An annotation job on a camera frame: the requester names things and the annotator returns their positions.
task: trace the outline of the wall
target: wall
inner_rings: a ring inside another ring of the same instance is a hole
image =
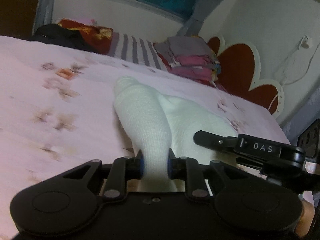
[[[250,41],[261,57],[260,78],[283,78],[281,62],[306,34],[313,38],[314,47],[301,48],[287,62],[287,77],[295,80],[303,75],[320,42],[320,4],[314,0],[237,0],[220,30],[226,43]],[[284,111],[277,118],[284,124],[307,100],[319,82],[320,50],[308,73],[300,81],[284,86]]]
[[[208,41],[214,35],[219,33],[236,1],[237,0],[223,0],[204,21],[199,32],[199,36],[201,36],[205,41]]]
[[[99,25],[150,41],[174,36],[182,23],[150,11],[110,0],[55,0],[53,19],[94,18]]]

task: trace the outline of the red headboard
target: red headboard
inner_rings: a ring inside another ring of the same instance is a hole
[[[218,79],[227,92],[268,109],[279,91],[269,110],[278,117],[283,110],[284,93],[277,81],[260,80],[260,56],[255,46],[248,42],[225,46],[223,37],[213,37],[207,44],[221,63]]]

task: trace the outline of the power cord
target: power cord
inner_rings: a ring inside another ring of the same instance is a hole
[[[293,60],[292,65],[294,65],[294,63],[295,63],[295,61],[296,61],[297,52],[298,52],[298,50],[300,49],[300,47],[301,47],[301,45],[302,45],[302,43],[303,43],[303,41],[304,41],[304,38],[306,38],[306,37],[307,37],[307,36],[304,36],[304,37],[301,39],[298,48],[297,48],[297,49],[295,50],[295,52],[293,53],[293,55],[294,55],[294,60]],[[275,95],[275,97],[273,98],[273,100],[271,101],[271,103],[270,103],[270,105],[269,105],[269,107],[268,107],[268,111],[270,110],[273,102],[276,100],[276,98],[278,97],[280,91],[283,89],[283,87],[284,87],[285,85],[294,84],[294,83],[298,82],[299,80],[301,80],[302,78],[304,78],[304,77],[306,76],[306,74],[308,73],[309,68],[310,68],[310,66],[311,66],[311,62],[312,62],[312,60],[313,60],[316,52],[318,51],[318,48],[319,48],[319,47],[320,47],[320,42],[318,43],[315,52],[312,54],[312,56],[311,56],[311,58],[310,58],[310,60],[309,60],[308,67],[307,67],[305,73],[304,73],[301,77],[299,77],[298,79],[296,79],[296,80],[294,80],[294,81],[291,81],[290,83],[287,83],[287,81],[288,81],[289,79],[288,79],[287,76],[285,75],[284,66],[282,65],[282,70],[283,70],[283,75],[284,75],[284,83],[281,85],[279,91],[277,92],[277,94]]]

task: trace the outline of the gray and white striped cloth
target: gray and white striped cloth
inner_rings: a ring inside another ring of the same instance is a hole
[[[113,33],[108,56],[167,71],[150,41]]]

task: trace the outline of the bed sheet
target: bed sheet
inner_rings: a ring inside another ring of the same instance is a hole
[[[237,133],[289,143],[263,107],[158,69],[1,36],[0,58],[3,240],[17,233],[9,205],[18,191],[88,160],[112,163],[131,154],[113,108],[113,87],[121,76],[195,101],[225,118]]]

